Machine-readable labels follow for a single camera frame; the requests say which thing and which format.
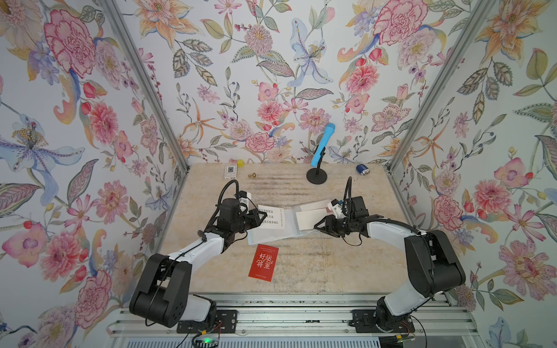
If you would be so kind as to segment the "white card black text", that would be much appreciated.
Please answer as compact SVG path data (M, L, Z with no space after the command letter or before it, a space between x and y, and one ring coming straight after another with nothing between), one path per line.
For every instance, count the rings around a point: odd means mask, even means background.
M260 213L265 213L260 228L262 229L274 229L274 230L284 230L286 224L285 211L283 208L271 207L260 204L258 206Z

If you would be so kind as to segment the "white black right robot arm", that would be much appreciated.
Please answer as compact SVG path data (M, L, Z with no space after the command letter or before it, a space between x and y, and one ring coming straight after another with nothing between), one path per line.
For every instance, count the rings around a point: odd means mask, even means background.
M334 238L352 233L384 242L406 256L408 280L394 292L381 297L373 310L354 310L350 326L357 332L391 333L412 330L411 315L437 294L459 287L465 272L445 233L423 231L382 215L370 215L362 197L352 195L349 178L341 200L331 201L332 214L314 229Z

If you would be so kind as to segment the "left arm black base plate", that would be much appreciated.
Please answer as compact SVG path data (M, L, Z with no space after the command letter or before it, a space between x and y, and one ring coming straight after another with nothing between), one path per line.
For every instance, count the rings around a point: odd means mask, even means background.
M238 324L237 310L213 310L201 322L182 320L178 322L176 332L179 334L198 334L205 332L217 334L234 334Z

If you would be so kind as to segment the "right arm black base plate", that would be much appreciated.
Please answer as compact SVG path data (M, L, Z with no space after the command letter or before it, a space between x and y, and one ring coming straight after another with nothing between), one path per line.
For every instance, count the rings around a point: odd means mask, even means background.
M351 314L348 325L358 334L413 334L416 330L409 315L392 316L375 309L353 310Z

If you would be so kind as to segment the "red card pink characters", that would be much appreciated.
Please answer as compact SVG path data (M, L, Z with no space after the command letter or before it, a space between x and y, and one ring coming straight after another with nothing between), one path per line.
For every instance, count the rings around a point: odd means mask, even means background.
M250 278L271 282L279 248L260 244L257 246L248 276Z

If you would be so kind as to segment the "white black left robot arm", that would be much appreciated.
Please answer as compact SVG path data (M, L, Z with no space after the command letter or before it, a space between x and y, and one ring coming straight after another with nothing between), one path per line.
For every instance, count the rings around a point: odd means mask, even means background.
M239 182L229 181L220 192L216 210L199 239L169 255L154 254L142 271L129 311L144 319L146 326L167 328L187 322L198 331L220 326L217 305L211 299L190 293L191 277L204 264L223 254L239 236L259 227L268 214L251 203Z

